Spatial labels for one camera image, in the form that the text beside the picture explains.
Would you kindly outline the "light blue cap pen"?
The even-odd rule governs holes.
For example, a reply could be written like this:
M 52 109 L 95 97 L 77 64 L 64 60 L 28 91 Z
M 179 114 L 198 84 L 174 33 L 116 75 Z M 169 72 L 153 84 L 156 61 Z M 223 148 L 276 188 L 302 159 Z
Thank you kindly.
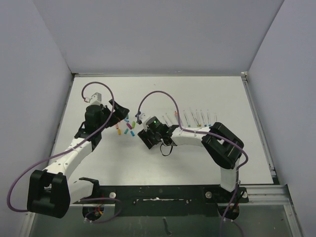
M 207 127 L 207 122 L 205 121 L 205 118 L 204 118 L 204 113 L 203 111 L 201 110 L 200 111 L 200 114 L 201 114 L 201 118 L 202 118 L 202 124 L 204 127 Z

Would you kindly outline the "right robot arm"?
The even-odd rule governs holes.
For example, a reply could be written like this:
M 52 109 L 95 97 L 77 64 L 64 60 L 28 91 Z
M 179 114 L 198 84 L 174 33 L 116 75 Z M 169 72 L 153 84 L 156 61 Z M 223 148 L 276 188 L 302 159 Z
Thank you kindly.
M 210 127 L 181 128 L 179 125 L 168 126 L 157 117 L 140 118 L 137 123 L 143 126 L 138 136 L 148 149 L 157 144 L 165 147 L 191 145 L 205 148 L 220 167 L 221 199 L 230 202 L 237 197 L 236 172 L 244 143 L 222 123 L 216 122 Z

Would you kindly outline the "blue cap marker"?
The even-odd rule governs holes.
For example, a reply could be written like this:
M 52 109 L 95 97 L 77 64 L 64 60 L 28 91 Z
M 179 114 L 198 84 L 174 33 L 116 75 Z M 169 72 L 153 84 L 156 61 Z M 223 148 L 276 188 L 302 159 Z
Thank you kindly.
M 167 122 L 165 116 L 162 116 L 162 118 L 163 118 L 164 122 L 166 123 L 166 125 L 169 126 L 169 124 L 168 124 L 168 122 Z

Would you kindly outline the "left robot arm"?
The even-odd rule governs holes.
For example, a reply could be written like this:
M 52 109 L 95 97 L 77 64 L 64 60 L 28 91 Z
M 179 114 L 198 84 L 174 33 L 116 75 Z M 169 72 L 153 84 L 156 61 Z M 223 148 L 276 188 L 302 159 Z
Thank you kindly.
M 99 181 L 81 177 L 73 182 L 70 176 L 84 158 L 91 154 L 102 139 L 102 131 L 124 120 L 129 109 L 113 99 L 112 108 L 93 99 L 86 107 L 80 125 L 65 154 L 44 170 L 32 172 L 29 181 L 27 210 L 51 217 L 62 218 L 69 206 L 86 199 L 94 203 L 102 196 Z

